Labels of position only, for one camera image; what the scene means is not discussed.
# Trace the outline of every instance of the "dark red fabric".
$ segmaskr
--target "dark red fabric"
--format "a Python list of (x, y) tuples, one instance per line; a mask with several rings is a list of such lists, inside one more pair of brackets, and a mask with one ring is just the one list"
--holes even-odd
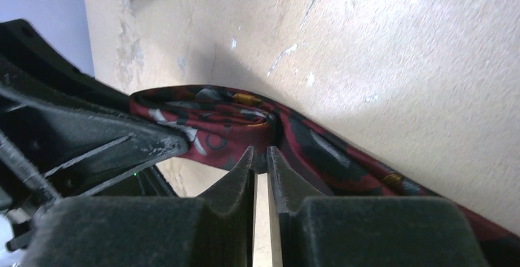
[[(183, 130), (192, 146), (182, 157), (217, 168), (231, 169), (250, 145), (259, 155), (274, 145), (295, 171), (328, 195), (436, 196), (298, 112), (247, 91), (202, 85), (157, 88), (131, 95), (130, 109)], [(265, 157), (260, 162), (267, 167)], [(517, 236), (460, 208), (481, 245), (486, 243), (483, 251), (490, 262), (520, 266)]]

